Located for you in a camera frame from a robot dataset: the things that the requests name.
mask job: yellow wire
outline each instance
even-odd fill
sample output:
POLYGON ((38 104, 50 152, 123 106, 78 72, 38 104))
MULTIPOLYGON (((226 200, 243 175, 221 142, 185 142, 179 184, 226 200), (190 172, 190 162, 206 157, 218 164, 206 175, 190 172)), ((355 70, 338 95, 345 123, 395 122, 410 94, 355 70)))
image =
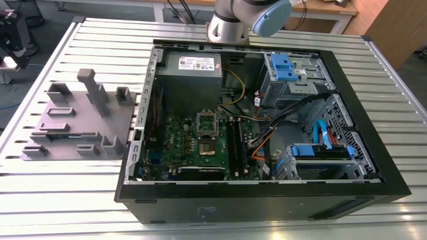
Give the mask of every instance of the yellow wire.
POLYGON ((221 104, 221 106, 230 106, 230 105, 234 105, 237 102, 239 102, 239 101, 243 99, 243 97, 246 96, 246 83, 243 82, 243 80, 242 80, 242 78, 238 76, 238 74, 235 74, 235 73, 234 73, 233 71, 230 71, 229 69, 225 69, 225 68, 223 68, 223 70, 227 71, 229 73, 231 73, 231 74, 235 76, 235 78, 239 80, 241 84, 242 84, 242 95, 241 95, 241 97, 239 97, 235 101, 233 101, 233 102, 227 102, 227 103, 221 104))

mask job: aluminum table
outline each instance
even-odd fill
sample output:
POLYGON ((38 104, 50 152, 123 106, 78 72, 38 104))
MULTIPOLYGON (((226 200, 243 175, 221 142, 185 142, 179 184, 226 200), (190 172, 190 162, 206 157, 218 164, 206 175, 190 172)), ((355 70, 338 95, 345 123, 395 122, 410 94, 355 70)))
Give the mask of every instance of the aluminum table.
POLYGON ((23 161, 51 83, 83 90, 78 71, 91 68, 107 91, 127 86, 141 93, 154 39, 205 41, 206 26, 94 18, 71 24, 0 136, 0 238, 426 238, 427 114, 375 45, 359 36, 281 31, 270 38, 251 35, 250 41, 334 51, 413 192, 397 202, 338 220, 142 225, 114 201, 121 160, 23 161))

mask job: wooden desk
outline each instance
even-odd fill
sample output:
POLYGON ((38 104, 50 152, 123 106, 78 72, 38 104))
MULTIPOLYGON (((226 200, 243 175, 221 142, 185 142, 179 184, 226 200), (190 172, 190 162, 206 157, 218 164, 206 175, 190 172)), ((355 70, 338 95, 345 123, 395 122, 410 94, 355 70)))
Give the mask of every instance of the wooden desk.
MULTIPOLYGON (((155 21, 159 23, 165 22, 163 9, 170 8, 167 0, 62 0, 63 2, 75 3, 93 3, 93 4, 110 4, 110 5, 126 5, 126 6, 141 6, 153 7, 155 21)), ((183 8, 179 0, 171 0, 174 7, 183 8)), ((214 11, 217 0, 186 0, 191 10, 214 11)), ((306 25, 321 26, 322 20, 331 21, 331 34, 342 34, 353 16, 359 14, 358 9, 351 4, 347 7, 339 7, 333 2, 325 2, 323 0, 309 0, 307 1, 307 16, 306 25)), ((297 26, 299 18, 302 17, 302 12, 305 11, 305 5, 299 4, 293 7, 290 25, 297 26)), ((311 29, 302 26, 299 31, 310 31, 311 29)))
MULTIPOLYGON (((163 22, 163 8, 170 8, 167 0, 138 0, 141 2, 154 3, 155 21, 163 22)), ((182 8, 179 0, 171 0, 177 8, 182 8)), ((186 0, 190 9, 214 11, 217 0, 186 0)), ((323 0, 309 0, 307 16, 305 24, 298 28, 298 31, 323 32, 331 34, 342 34, 353 16, 359 14, 358 9, 350 2, 346 7, 339 7, 335 2, 323 0)), ((286 24, 287 29, 294 29, 299 23, 302 12, 305 11, 305 4, 293 7, 291 18, 286 24)))

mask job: black cable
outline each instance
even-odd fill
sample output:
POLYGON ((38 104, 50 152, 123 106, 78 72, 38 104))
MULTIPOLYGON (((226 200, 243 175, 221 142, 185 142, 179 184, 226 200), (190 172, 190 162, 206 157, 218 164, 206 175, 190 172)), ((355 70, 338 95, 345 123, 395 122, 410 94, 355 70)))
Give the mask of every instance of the black cable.
POLYGON ((14 79, 11 80, 11 82, 10 82, 10 83, 7 83, 7 79, 6 79, 6 72, 3 72, 3 84, 4 84, 4 86, 6 86, 7 88, 12 87, 12 86, 14 86, 14 84, 15 84, 14 79))
POLYGON ((181 13, 185 13, 186 11, 179 11, 175 7, 174 7, 174 5, 173 5, 173 3, 171 3, 171 1, 170 0, 167 0, 167 2, 169 2, 169 4, 171 5, 171 11, 173 11, 173 13, 175 13, 175 15, 178 16, 178 17, 181 17, 182 15, 181 15, 181 13))
POLYGON ((246 112, 243 111, 242 107, 239 106, 238 102, 233 105, 235 106, 235 108, 239 110, 239 112, 242 113, 243 116, 246 116, 246 112))
POLYGON ((305 24, 305 21, 306 21, 306 17, 307 17, 307 4, 306 4, 306 1, 302 0, 302 3, 303 3, 303 11, 302 11, 302 16, 299 18, 299 21, 298 21, 298 25, 294 29, 290 29, 290 31, 295 31, 297 29, 301 28, 301 26, 303 26, 305 24))
POLYGON ((197 20, 197 17, 198 17, 198 15, 199 15, 199 13, 201 13, 201 10, 198 11, 198 13, 194 15, 194 19, 197 20))
POLYGON ((275 130, 275 127, 279 124, 279 121, 286 119, 290 115, 293 115, 294 113, 297 113, 302 107, 310 103, 314 100, 319 100, 319 99, 326 99, 331 96, 331 93, 321 93, 319 95, 311 95, 305 97, 302 100, 299 100, 298 102, 293 103, 290 106, 287 106, 271 119, 270 123, 269 123, 269 128, 266 129, 266 131, 262 133, 262 135, 259 137, 257 137, 254 139, 254 143, 258 142, 261 139, 265 139, 275 130))
POLYGON ((189 7, 186 1, 185 0, 179 0, 179 2, 182 4, 182 6, 185 7, 185 10, 186 10, 186 12, 187 12, 187 14, 190 16, 191 21, 193 21, 193 24, 197 24, 195 16, 193 14, 193 11, 190 10, 190 7, 189 7))

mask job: gray plastic peg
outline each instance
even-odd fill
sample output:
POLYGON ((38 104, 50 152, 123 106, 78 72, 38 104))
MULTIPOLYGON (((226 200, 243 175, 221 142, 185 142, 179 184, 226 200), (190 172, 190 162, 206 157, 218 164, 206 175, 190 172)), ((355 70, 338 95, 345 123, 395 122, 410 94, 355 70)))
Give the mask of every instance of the gray plastic peg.
POLYGON ((95 82, 95 71, 94 69, 82 68, 78 73, 79 82, 84 83, 87 92, 90 95, 90 101, 95 104, 99 115, 107 117, 110 115, 110 110, 106 104, 106 90, 101 88, 95 82))

